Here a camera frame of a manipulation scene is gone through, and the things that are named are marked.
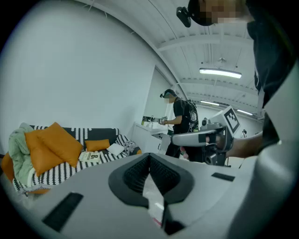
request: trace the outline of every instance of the black t-shirt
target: black t-shirt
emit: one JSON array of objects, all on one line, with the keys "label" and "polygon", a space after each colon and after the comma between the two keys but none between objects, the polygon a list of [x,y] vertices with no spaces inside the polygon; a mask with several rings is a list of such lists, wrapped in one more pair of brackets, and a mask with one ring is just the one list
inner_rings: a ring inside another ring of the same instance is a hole
[{"label": "black t-shirt", "polygon": [[[260,6],[262,1],[247,0],[247,7],[255,21],[247,24],[248,34],[254,40],[256,62],[255,85],[263,88],[265,105],[284,82],[294,63],[288,39],[280,25]],[[265,115],[263,125],[263,147],[278,142],[278,135]]]},{"label": "black t-shirt", "polygon": [[173,112],[175,117],[182,116],[182,122],[179,125],[173,126],[174,134],[187,133],[189,130],[189,106],[188,103],[181,98],[177,97],[173,103]]}]

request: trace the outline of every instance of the couch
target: couch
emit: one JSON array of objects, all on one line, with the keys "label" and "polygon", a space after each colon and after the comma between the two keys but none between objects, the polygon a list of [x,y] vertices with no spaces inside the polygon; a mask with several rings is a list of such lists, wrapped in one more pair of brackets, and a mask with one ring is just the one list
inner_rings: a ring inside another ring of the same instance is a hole
[{"label": "couch", "polygon": [[[46,129],[44,126],[31,126],[34,130]],[[19,193],[36,193],[43,194],[46,193],[51,188],[59,185],[60,183],[67,180],[69,177],[78,173],[79,171],[92,167],[98,164],[111,162],[127,156],[141,154],[140,148],[131,140],[129,140],[125,135],[119,134],[119,129],[117,128],[68,128],[63,127],[72,137],[74,137],[79,143],[83,145],[82,151],[86,151],[85,141],[95,141],[95,140],[105,140],[109,139],[110,145],[117,143],[122,146],[131,145],[126,147],[125,150],[118,156],[115,156],[108,152],[107,150],[101,150],[100,152],[100,162],[81,162],[78,161],[75,168],[71,167],[67,162],[61,163],[56,167],[42,173],[39,177],[34,174],[32,176],[32,185],[26,186],[20,183],[14,178],[14,168],[13,161],[7,153],[1,163],[3,172],[6,174],[8,179],[12,182],[14,188]]]}]

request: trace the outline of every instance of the white ceiling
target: white ceiling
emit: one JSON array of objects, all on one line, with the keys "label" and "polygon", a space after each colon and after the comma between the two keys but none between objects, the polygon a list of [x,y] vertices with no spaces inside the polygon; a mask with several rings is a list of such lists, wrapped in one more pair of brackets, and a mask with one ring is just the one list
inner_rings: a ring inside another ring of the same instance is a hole
[{"label": "white ceiling", "polygon": [[[177,7],[189,0],[79,0],[93,5],[127,24],[159,54],[188,99],[232,105],[258,114],[254,85],[253,41],[246,23],[203,27],[192,22],[186,28],[176,16]],[[219,65],[220,57],[226,63]],[[203,75],[200,67],[233,70],[240,79]]]}]

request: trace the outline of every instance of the ceiling light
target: ceiling light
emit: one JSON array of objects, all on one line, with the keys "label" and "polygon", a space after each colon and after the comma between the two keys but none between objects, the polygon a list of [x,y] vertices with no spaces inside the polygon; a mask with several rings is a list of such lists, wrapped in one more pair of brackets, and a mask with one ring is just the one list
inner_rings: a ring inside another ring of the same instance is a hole
[{"label": "ceiling light", "polygon": [[201,74],[212,74],[212,75],[220,75],[227,77],[234,77],[240,79],[242,74],[235,71],[230,70],[221,70],[221,69],[211,69],[211,68],[200,68],[199,72]]},{"label": "ceiling light", "polygon": [[241,113],[244,113],[244,114],[253,115],[252,113],[248,113],[248,112],[243,111],[243,110],[237,110],[237,111],[239,111],[239,112],[241,112]]},{"label": "ceiling light", "polygon": [[209,105],[216,105],[216,106],[219,106],[219,104],[212,103],[212,102],[207,102],[207,101],[203,101],[203,100],[201,100],[201,103],[205,103],[205,104],[209,104]]}]

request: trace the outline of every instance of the person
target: person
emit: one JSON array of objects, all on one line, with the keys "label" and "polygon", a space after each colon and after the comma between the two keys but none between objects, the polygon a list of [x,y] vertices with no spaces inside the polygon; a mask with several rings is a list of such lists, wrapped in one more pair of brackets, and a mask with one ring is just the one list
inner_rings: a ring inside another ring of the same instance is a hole
[{"label": "person", "polygon": [[242,131],[241,138],[247,138],[247,131],[245,129]]},{"label": "person", "polygon": [[[259,96],[263,95],[264,106],[284,82],[296,60],[296,51],[289,37],[293,41],[297,37],[280,14],[291,11],[290,6],[274,2],[270,6],[268,1],[258,0],[190,0],[188,11],[191,18],[202,26],[247,22],[248,34],[254,41],[255,85]],[[265,114],[263,131],[252,137],[235,139],[226,157],[250,157],[278,140],[274,125]]]},{"label": "person", "polygon": [[[175,115],[175,119],[162,121],[162,125],[167,125],[167,124],[174,125],[173,126],[174,134],[182,134],[182,133],[189,132],[190,125],[188,119],[189,116],[188,103],[185,100],[182,100],[180,97],[178,97],[176,93],[171,89],[166,90],[162,97],[167,103],[169,104],[173,103],[173,112]],[[180,146],[170,143],[170,145],[167,148],[166,155],[179,158],[180,154],[181,154]]]}]

